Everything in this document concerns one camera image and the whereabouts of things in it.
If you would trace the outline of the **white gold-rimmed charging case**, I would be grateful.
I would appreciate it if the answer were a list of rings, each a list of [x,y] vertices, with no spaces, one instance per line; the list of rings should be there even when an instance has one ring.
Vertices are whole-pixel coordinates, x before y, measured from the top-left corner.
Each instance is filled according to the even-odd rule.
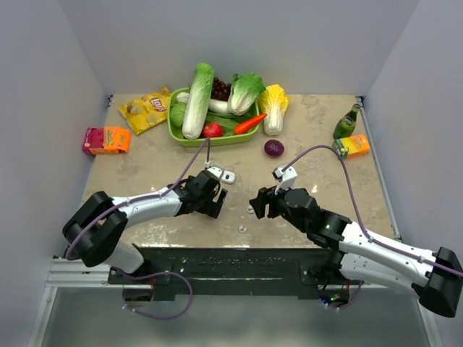
[[[221,176],[221,181],[225,184],[233,184],[236,180],[235,173],[231,171],[224,171]]]

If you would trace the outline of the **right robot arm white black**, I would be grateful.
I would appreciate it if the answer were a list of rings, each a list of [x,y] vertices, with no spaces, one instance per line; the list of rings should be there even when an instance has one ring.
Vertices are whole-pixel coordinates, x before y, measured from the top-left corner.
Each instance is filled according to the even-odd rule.
[[[455,252],[410,246],[361,228],[318,206],[306,189],[262,188],[249,201],[257,218],[281,217],[334,259],[322,266],[332,284],[343,279],[403,290],[429,311],[455,317],[462,293],[462,266]]]

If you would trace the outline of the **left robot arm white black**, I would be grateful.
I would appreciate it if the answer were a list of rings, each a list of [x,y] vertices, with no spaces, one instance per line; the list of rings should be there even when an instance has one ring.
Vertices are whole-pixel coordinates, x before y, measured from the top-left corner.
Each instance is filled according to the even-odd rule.
[[[62,229],[68,241],[67,260],[82,260],[85,266],[106,264],[124,272],[133,283],[150,275],[149,261],[134,245],[121,240],[132,226],[157,218],[200,213],[216,219],[228,191],[210,170],[148,194],[110,197],[104,191],[92,194]]]

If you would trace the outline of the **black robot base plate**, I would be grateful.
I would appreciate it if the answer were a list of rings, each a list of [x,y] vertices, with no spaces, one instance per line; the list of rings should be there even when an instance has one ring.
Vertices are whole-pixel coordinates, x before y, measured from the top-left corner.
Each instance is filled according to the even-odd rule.
[[[342,306],[356,281],[334,271],[333,251],[310,248],[143,248],[149,261],[130,277],[115,268],[109,283],[146,287],[156,301],[177,295],[295,296]]]

